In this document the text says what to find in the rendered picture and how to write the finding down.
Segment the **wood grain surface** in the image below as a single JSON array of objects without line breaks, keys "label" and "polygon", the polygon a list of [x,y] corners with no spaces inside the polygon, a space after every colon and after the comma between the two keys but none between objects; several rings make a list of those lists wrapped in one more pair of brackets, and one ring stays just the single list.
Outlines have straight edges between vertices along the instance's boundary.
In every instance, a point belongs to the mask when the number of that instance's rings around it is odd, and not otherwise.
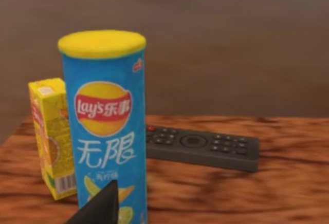
[{"label": "wood grain surface", "polygon": [[[328,223],[329,119],[149,116],[148,123],[257,136],[257,173],[148,159],[150,224]],[[64,223],[40,175],[31,119],[0,147],[0,223]]]}]

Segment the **brown wall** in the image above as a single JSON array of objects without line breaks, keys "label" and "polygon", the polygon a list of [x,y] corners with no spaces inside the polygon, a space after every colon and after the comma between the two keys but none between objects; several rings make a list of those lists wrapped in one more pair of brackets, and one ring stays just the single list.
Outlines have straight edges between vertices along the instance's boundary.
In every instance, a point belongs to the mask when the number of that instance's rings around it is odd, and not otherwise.
[{"label": "brown wall", "polygon": [[0,24],[2,120],[61,76],[60,36],[102,28],[147,36],[149,114],[329,115],[329,0],[0,0]]}]

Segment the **yellow circle logo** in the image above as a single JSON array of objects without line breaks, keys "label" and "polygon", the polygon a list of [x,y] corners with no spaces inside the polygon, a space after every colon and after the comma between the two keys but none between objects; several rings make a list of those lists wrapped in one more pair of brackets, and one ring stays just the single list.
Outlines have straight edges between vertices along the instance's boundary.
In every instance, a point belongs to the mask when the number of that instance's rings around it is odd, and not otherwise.
[{"label": "yellow circle logo", "polygon": [[75,96],[79,123],[98,137],[118,133],[127,123],[131,109],[131,93],[110,82],[85,84]]}]

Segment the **yellow carton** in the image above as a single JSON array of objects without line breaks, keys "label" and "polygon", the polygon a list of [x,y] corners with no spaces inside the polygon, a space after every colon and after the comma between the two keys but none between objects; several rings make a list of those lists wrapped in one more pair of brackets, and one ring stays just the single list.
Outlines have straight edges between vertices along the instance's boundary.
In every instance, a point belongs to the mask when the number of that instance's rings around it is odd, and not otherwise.
[{"label": "yellow carton", "polygon": [[65,83],[59,78],[28,84],[42,178],[55,200],[76,193]]}]

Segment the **black remote control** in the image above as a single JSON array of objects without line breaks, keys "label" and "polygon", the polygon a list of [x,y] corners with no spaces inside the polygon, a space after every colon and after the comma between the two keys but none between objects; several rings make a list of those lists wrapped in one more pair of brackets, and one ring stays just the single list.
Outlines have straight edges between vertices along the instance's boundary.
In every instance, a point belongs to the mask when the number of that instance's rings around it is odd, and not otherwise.
[{"label": "black remote control", "polygon": [[256,172],[259,139],[147,125],[147,157]]}]

